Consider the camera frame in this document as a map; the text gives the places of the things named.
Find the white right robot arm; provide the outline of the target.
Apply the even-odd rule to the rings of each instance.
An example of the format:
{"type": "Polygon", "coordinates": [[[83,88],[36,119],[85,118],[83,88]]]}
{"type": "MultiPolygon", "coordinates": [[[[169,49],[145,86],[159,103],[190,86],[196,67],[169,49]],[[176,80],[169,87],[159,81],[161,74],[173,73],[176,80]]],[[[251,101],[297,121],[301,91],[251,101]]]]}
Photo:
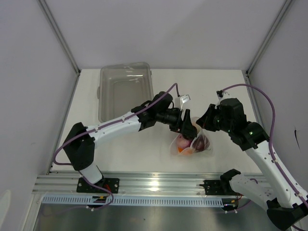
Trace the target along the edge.
{"type": "Polygon", "coordinates": [[[220,190],[242,194],[267,212],[270,221],[285,231],[308,214],[308,193],[291,176],[269,144],[270,138],[256,122],[247,121],[244,107],[236,98],[211,104],[196,121],[208,131],[224,131],[258,166],[271,189],[247,178],[236,169],[220,176],[220,190]]]}

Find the pink onion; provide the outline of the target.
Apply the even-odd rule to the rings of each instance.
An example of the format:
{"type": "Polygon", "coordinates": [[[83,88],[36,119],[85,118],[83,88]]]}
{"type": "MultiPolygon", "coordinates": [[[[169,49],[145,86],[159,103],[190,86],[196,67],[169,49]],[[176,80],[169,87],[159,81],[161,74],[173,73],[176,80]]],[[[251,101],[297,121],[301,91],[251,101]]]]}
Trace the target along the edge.
{"type": "Polygon", "coordinates": [[[192,143],[192,140],[185,139],[182,134],[180,134],[176,138],[176,145],[180,149],[185,149],[185,148],[190,147],[191,143],[192,143]]]}

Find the dark red apple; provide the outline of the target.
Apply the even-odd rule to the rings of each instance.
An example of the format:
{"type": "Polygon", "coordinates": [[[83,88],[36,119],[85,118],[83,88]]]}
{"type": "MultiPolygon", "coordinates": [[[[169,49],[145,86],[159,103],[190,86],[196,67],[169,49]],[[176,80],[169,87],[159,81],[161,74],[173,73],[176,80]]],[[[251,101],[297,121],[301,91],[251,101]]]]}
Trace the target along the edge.
{"type": "Polygon", "coordinates": [[[202,152],[204,150],[207,150],[209,149],[209,146],[210,141],[204,135],[200,135],[191,143],[191,147],[194,149],[195,152],[202,152]]]}

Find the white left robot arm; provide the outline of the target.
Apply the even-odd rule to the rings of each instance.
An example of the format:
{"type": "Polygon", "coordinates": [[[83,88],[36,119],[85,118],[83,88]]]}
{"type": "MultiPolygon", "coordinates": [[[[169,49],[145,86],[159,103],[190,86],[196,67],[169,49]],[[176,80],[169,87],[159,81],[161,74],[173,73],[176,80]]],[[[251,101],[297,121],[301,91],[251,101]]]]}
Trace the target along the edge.
{"type": "Polygon", "coordinates": [[[81,122],[74,124],[63,147],[70,165],[85,178],[87,186],[93,192],[100,192],[104,188],[104,177],[94,163],[94,152],[98,144],[145,130],[157,122],[167,124],[172,132],[192,141],[197,136],[197,129],[191,122],[190,110],[183,109],[183,105],[189,100],[189,95],[174,99],[169,93],[162,91],[151,101],[134,107],[118,118],[96,126],[84,126],[81,122]]]}

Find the clear zip top bag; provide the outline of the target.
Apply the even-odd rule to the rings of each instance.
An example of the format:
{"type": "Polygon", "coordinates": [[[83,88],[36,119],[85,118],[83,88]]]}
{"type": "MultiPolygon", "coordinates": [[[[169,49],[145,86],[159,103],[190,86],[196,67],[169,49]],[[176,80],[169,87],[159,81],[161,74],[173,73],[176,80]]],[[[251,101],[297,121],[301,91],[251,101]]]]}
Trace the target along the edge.
{"type": "Polygon", "coordinates": [[[192,124],[197,129],[197,137],[189,141],[179,134],[169,146],[172,156],[210,156],[213,154],[213,146],[207,131],[197,125],[198,117],[192,117],[192,124]]]}

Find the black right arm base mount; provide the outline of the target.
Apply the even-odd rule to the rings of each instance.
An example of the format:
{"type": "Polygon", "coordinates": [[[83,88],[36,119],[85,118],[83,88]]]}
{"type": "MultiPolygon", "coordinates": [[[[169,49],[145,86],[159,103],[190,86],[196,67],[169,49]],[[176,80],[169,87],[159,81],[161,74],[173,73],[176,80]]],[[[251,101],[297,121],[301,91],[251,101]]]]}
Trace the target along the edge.
{"type": "Polygon", "coordinates": [[[236,196],[238,193],[232,190],[230,180],[240,174],[240,171],[231,169],[223,173],[218,180],[204,180],[199,186],[203,187],[205,195],[236,196]]]}

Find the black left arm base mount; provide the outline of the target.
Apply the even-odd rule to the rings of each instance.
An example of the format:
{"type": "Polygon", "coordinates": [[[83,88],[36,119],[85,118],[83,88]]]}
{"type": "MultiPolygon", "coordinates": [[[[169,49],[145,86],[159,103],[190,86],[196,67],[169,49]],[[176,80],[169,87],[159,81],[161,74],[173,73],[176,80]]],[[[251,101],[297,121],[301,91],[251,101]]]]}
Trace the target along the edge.
{"type": "MultiPolygon", "coordinates": [[[[117,194],[119,190],[120,179],[119,178],[104,178],[100,180],[99,182],[95,183],[95,185],[100,188],[104,188],[110,191],[112,194],[114,193],[117,194]]],[[[106,193],[106,191],[103,191],[94,186],[91,186],[90,184],[86,182],[86,180],[83,177],[81,177],[78,179],[77,193],[106,193]]]]}

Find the orange fruit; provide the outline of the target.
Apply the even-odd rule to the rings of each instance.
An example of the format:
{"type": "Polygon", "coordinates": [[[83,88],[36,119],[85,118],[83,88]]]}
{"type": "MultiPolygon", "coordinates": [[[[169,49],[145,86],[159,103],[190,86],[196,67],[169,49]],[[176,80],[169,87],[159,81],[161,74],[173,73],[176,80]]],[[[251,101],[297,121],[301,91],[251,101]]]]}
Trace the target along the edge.
{"type": "Polygon", "coordinates": [[[192,155],[194,153],[194,149],[191,149],[189,147],[182,149],[178,148],[178,155],[192,155]]]}

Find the dark mangosteen fruit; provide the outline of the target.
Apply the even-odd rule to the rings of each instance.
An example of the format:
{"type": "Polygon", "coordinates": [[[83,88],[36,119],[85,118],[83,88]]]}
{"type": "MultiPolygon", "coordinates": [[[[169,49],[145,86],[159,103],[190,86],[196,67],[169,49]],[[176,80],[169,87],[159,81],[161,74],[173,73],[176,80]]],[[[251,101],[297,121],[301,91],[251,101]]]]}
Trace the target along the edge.
{"type": "Polygon", "coordinates": [[[187,135],[183,135],[183,138],[188,140],[188,141],[192,141],[194,139],[194,137],[187,136],[187,135]]]}

